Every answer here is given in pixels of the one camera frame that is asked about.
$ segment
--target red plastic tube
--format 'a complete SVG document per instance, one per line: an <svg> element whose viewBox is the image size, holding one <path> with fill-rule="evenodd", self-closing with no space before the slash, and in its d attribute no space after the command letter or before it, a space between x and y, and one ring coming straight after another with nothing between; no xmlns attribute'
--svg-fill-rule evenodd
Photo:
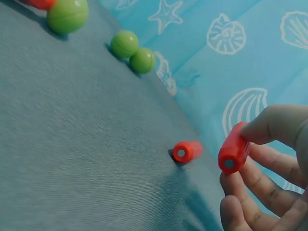
<svg viewBox="0 0 308 231"><path fill-rule="evenodd" d="M49 10L56 2L56 0L21 0L27 2L29 5L40 9L40 10Z"/></svg>
<svg viewBox="0 0 308 231"><path fill-rule="evenodd" d="M236 124L223 143L218 154L218 165L225 174L239 171L249 155L251 142L247 142L240 136L241 122Z"/></svg>
<svg viewBox="0 0 308 231"><path fill-rule="evenodd" d="M182 141L173 148L173 158L180 163L186 164L202 156L203 147L198 141Z"/></svg>

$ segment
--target finger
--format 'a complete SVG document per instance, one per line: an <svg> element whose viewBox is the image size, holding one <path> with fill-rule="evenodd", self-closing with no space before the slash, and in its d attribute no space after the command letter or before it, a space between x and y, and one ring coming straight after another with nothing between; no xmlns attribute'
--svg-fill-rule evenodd
<svg viewBox="0 0 308 231"><path fill-rule="evenodd" d="M283 190L269 177L264 175L250 158L240 170L245 185L260 202L277 216L282 217L300 196L298 193Z"/></svg>
<svg viewBox="0 0 308 231"><path fill-rule="evenodd" d="M263 167L275 172L288 182L302 189L306 188L307 181L299 168L296 158L280 153L268 146L257 144L251 146L249 155Z"/></svg>
<svg viewBox="0 0 308 231"><path fill-rule="evenodd" d="M253 231L245 220L240 201L233 195L222 199L220 217L224 231Z"/></svg>
<svg viewBox="0 0 308 231"><path fill-rule="evenodd" d="M241 203L247 224L253 231L270 230L278 221L277 217L263 213L254 199L249 195L241 175L220 175L220 183L226 195L234 195Z"/></svg>
<svg viewBox="0 0 308 231"><path fill-rule="evenodd" d="M306 231L308 225L308 188L271 231Z"/></svg>
<svg viewBox="0 0 308 231"><path fill-rule="evenodd" d="M307 106L271 105L266 107L256 119L246 124L241 135L257 144L278 140L295 148L296 139L307 124L307 119Z"/></svg>

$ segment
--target green ball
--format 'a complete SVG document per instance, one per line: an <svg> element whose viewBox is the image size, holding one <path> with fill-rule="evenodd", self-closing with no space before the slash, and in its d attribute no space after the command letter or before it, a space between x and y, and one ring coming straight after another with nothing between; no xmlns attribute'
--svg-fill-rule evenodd
<svg viewBox="0 0 308 231"><path fill-rule="evenodd" d="M89 15L86 0L57 0L47 11L48 25L55 33L64 35L81 28Z"/></svg>
<svg viewBox="0 0 308 231"><path fill-rule="evenodd" d="M131 57L139 47L137 36L128 30L118 32L111 40L111 52L119 58Z"/></svg>
<svg viewBox="0 0 308 231"><path fill-rule="evenodd" d="M141 74L148 73L153 70L156 58L149 48L141 48L129 59L130 68Z"/></svg>

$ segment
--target white shell pattern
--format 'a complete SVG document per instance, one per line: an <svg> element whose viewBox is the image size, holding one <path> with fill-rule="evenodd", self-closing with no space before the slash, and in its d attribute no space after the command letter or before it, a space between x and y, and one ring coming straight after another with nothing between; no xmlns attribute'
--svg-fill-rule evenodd
<svg viewBox="0 0 308 231"><path fill-rule="evenodd" d="M308 14L306 12L288 12L280 24L282 40L295 47L308 49Z"/></svg>
<svg viewBox="0 0 308 231"><path fill-rule="evenodd" d="M116 6L116 10L117 11L121 11L124 10L128 7L130 7L131 5L134 5L138 0L119 0L119 3Z"/></svg>
<svg viewBox="0 0 308 231"><path fill-rule="evenodd" d="M222 126L226 137L239 122L249 122L267 107L267 90L248 88L234 95L223 112Z"/></svg>
<svg viewBox="0 0 308 231"><path fill-rule="evenodd" d="M177 94L177 84L175 79L172 78L172 73L169 68L169 62L163 57L160 52L155 51L154 53L160 61L156 74L163 82L169 93L174 96Z"/></svg>
<svg viewBox="0 0 308 231"><path fill-rule="evenodd" d="M232 55L245 46L245 29L239 22L231 22L227 15L221 13L212 22L206 40L216 52Z"/></svg>

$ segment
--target starfish print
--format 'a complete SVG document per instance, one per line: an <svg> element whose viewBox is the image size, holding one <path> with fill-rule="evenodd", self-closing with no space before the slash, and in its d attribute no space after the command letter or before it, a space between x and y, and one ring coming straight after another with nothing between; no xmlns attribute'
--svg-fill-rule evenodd
<svg viewBox="0 0 308 231"><path fill-rule="evenodd" d="M149 21L158 21L158 34L160 35L171 23L182 24L183 19L176 15L177 9L183 1L168 5L167 0L160 0L158 11L148 18Z"/></svg>

